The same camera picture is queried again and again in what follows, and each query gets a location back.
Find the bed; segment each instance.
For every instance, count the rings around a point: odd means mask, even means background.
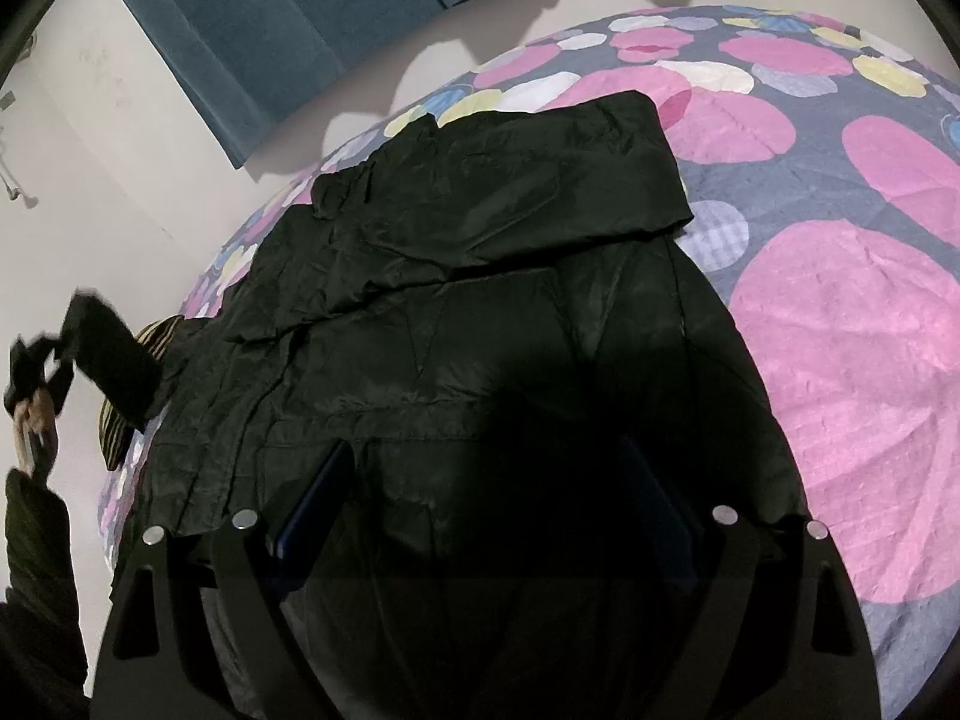
[[[733,313],[853,580],[885,718],[960,627],[960,89],[880,37],[809,13],[655,8],[517,47],[298,175],[184,301],[216,314],[313,178],[417,117],[654,100],[696,215],[679,243]],[[163,415],[99,505],[112,566]]]

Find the yellow and black striped fabric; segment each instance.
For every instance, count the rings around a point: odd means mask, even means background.
[[[183,319],[177,314],[176,317],[149,324],[137,333],[136,339],[158,362],[163,359],[176,327]],[[104,405],[100,408],[100,451],[103,452],[108,471],[116,471],[122,466],[132,440],[133,426],[122,418],[109,400],[104,399]]]

